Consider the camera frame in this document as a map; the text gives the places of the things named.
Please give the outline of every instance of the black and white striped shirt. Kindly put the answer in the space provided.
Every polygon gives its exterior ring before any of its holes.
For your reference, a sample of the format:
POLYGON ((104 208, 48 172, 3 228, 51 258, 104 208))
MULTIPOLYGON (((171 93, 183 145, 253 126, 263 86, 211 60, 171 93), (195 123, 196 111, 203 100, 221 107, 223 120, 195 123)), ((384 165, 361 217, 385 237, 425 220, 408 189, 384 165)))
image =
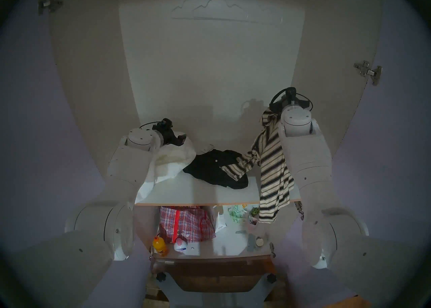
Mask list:
POLYGON ((240 179, 257 164, 261 171, 259 222, 274 222, 278 210, 289 204, 293 178, 286 166, 285 155, 278 137, 276 113, 267 109, 260 120, 265 128, 257 136, 249 152, 237 157, 237 164, 222 167, 230 177, 240 179))

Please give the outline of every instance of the cable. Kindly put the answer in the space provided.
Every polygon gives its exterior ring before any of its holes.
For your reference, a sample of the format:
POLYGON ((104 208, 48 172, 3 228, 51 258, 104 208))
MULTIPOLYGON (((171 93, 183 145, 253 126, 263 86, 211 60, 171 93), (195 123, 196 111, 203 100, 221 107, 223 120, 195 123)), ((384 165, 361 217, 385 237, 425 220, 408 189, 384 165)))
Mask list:
POLYGON ((271 104, 278 98, 278 96, 280 96, 282 93, 283 93, 283 91, 286 91, 286 89, 287 88, 285 88, 285 89, 283 89, 283 90, 280 90, 273 98, 272 98, 272 101, 271 101, 271 104))
POLYGON ((145 125, 149 125, 149 124, 155 124, 155 123, 158 123, 158 122, 148 122, 148 123, 146 123, 146 124, 143 124, 141 127, 139 127, 139 128, 142 128, 142 127, 144 127, 145 125))
POLYGON ((309 100, 307 97, 305 97, 304 95, 301 95, 300 93, 296 93, 297 95, 300 95, 300 96, 302 96, 302 97, 304 97, 306 100, 308 100, 310 103, 311 103, 311 109, 310 109, 310 111, 311 110, 313 110, 313 102, 311 101, 311 100, 309 100))

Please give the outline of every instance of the lower shelf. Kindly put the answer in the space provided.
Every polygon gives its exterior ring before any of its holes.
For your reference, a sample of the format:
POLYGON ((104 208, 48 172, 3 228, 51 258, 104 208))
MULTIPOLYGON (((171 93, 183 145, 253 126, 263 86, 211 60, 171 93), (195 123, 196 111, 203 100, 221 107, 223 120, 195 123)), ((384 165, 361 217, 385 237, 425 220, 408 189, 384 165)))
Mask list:
POLYGON ((226 227, 216 233, 214 239, 204 242, 188 243, 187 249, 182 252, 174 250, 173 244, 168 244, 168 254, 164 257, 154 254, 158 259, 210 259, 210 258, 231 258, 269 255, 269 236, 267 226, 258 223, 251 227, 247 221, 236 223, 228 213, 229 206, 223 206, 226 227), (262 247, 256 246, 256 238, 264 240, 262 247))

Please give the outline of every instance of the clothes hanger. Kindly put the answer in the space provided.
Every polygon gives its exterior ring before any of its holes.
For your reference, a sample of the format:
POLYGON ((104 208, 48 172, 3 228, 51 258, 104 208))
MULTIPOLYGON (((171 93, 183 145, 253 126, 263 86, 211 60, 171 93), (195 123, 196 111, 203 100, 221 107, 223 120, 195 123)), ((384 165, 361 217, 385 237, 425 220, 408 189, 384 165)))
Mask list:
MULTIPOLYGON (((208 0, 205 5, 201 4, 199 6, 197 6, 196 8, 192 9, 191 11, 191 16, 189 17, 175 17, 172 15, 172 13, 175 10, 178 9, 183 9, 184 4, 187 2, 188 0, 184 0, 183 3, 180 6, 175 7, 174 9, 172 9, 171 11, 171 18, 173 19, 195 19, 195 20, 224 20, 224 21, 234 21, 234 22, 247 22, 247 23, 256 23, 256 24, 267 24, 267 25, 279 25, 281 23, 283 23, 283 16, 281 16, 280 22, 279 23, 273 23, 273 22, 259 22, 259 21, 255 21, 255 20, 249 20, 249 13, 247 12, 247 10, 245 10, 244 8, 242 8, 241 6, 239 6, 236 3, 233 4, 229 4, 227 0, 223 0, 226 4, 226 6, 228 8, 238 8, 240 10, 242 10, 245 13, 246 18, 245 19, 231 19, 231 18, 215 18, 215 17, 207 17, 207 16, 196 16, 194 15, 196 10, 199 10, 201 8, 205 9, 206 7, 208 7, 208 5, 213 1, 213 0, 208 0)), ((262 11, 266 11, 268 8, 260 8, 262 11)))

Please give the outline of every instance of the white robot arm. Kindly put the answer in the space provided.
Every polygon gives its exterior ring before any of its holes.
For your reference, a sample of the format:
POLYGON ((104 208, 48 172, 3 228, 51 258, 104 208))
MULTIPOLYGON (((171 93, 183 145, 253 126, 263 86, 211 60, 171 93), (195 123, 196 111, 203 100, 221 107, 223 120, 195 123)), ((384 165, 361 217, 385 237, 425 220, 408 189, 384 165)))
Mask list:
POLYGON ((304 210, 303 249, 309 263, 325 268, 351 235, 368 235, 367 226, 341 206, 332 183, 332 157, 325 138, 311 112, 296 98, 296 89, 286 89, 278 107, 278 127, 287 167, 299 188, 304 210))
POLYGON ((112 261, 129 257, 135 236, 132 211, 151 159, 163 145, 180 146, 186 138, 175 137, 171 127, 171 121, 163 119, 121 138, 103 191, 72 212, 65 234, 14 256, 11 262, 19 278, 43 306, 81 305, 112 261))
POLYGON ((415 269, 418 249, 369 237, 367 225, 342 206, 332 183, 332 158, 316 120, 296 89, 284 89, 270 106, 281 114, 278 134, 287 167, 299 188, 304 211, 304 256, 315 268, 328 268, 351 290, 373 304, 396 297, 415 269))

